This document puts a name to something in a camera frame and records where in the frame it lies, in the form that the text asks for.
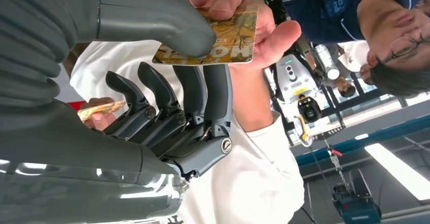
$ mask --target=dark hair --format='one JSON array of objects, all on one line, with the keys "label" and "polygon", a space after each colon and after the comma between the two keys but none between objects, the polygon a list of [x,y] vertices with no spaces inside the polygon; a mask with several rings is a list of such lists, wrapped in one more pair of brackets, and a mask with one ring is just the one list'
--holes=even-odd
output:
[{"label": "dark hair", "polygon": [[349,85],[348,89],[346,89],[346,91],[339,91],[339,94],[342,97],[350,97],[353,96],[355,94],[355,87],[353,85]]},{"label": "dark hair", "polygon": [[363,80],[363,82],[366,83],[366,85],[369,85],[369,86],[374,85],[372,77],[369,77],[366,80]]},{"label": "dark hair", "polygon": [[408,72],[377,63],[370,69],[370,76],[376,87],[394,96],[411,96],[430,90],[430,66]]}]

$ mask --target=eyeglasses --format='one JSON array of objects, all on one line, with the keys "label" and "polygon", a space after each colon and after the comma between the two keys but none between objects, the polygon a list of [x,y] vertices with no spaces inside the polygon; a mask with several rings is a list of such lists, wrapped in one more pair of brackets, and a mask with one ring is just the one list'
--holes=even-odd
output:
[{"label": "eyeglasses", "polygon": [[384,60],[379,60],[380,63],[388,63],[393,59],[400,58],[413,52],[422,43],[430,43],[430,24],[424,26],[420,33],[421,39],[416,41],[412,38],[401,37],[391,43],[391,56]]}]

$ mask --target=card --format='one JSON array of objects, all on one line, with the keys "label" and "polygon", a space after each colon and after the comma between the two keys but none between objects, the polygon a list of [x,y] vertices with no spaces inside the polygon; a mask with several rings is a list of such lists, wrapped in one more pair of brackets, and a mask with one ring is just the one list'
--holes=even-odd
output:
[{"label": "card", "polygon": [[200,58],[181,55],[162,44],[153,62],[169,65],[215,65],[227,63],[249,63],[253,59],[257,6],[241,6],[233,17],[226,21],[209,18],[209,8],[198,9],[217,35],[212,51]]},{"label": "card", "polygon": [[85,120],[90,119],[91,116],[95,113],[103,113],[103,114],[114,113],[125,104],[126,104],[126,101],[122,100],[122,101],[116,101],[116,102],[107,103],[99,106],[93,106],[86,109],[81,109],[78,111],[78,116],[83,122]]}]

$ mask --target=man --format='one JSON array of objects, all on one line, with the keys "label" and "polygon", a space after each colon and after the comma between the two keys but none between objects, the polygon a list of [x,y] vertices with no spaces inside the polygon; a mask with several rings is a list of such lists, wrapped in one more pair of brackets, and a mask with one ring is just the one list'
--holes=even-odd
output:
[{"label": "man", "polygon": [[[430,16],[430,0],[420,1],[416,9]],[[351,72],[359,72],[360,78],[368,85],[373,85],[370,75],[369,61],[375,60],[375,54],[370,51],[366,41],[352,41],[339,43],[341,56],[339,60]]]},{"label": "man", "polygon": [[[240,4],[257,5],[254,58],[250,64],[230,66],[234,93],[232,151],[203,176],[191,181],[176,216],[158,221],[170,224],[287,223],[304,203],[303,180],[289,150],[281,118],[270,110],[262,69],[282,57],[300,36],[300,27],[295,21],[275,27],[271,10],[258,1],[191,1],[195,6],[208,4],[209,14],[215,20],[231,18]],[[228,9],[222,6],[225,1],[231,4]],[[94,97],[120,100],[123,96],[104,81],[106,72],[111,70],[134,81],[155,105],[153,93],[141,84],[136,72],[140,62],[152,64],[159,46],[156,41],[92,42],[76,56],[70,83],[86,100]],[[152,66],[166,77],[182,102],[182,87],[172,67]],[[107,98],[92,99],[90,103],[109,101]],[[101,116],[93,122],[106,120]]]},{"label": "man", "polygon": [[317,44],[366,40],[375,54],[373,82],[393,95],[430,88],[430,18],[420,0],[284,0],[290,16]]},{"label": "man", "polygon": [[325,86],[330,86],[332,89],[336,89],[339,91],[339,94],[342,97],[351,97],[355,94],[355,87],[351,84],[351,82],[347,81],[346,78],[349,77],[350,71],[342,64],[342,62],[338,59],[339,50],[337,46],[334,44],[325,45],[330,52],[330,56],[334,65],[339,70],[339,76],[335,80],[330,80],[329,78],[324,78],[322,84]]}]

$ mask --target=white shirt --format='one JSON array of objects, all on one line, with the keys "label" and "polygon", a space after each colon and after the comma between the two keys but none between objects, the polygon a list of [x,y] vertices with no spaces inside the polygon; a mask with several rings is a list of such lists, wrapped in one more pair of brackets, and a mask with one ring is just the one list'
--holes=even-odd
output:
[{"label": "white shirt", "polygon": [[[152,64],[160,46],[156,41],[93,42],[78,58],[70,84],[85,99],[124,97],[111,90],[104,77],[108,70],[135,82],[150,104],[154,95],[137,77],[145,61],[162,73],[183,101],[182,86],[169,65]],[[303,180],[289,149],[282,121],[245,133],[235,119],[231,124],[232,151],[200,178],[192,179],[175,217],[162,224],[263,224],[287,223],[304,203]]]},{"label": "white shirt", "polygon": [[345,54],[339,60],[351,72],[359,72],[360,68],[367,63],[367,53],[370,51],[366,41],[352,41],[339,43]]}]

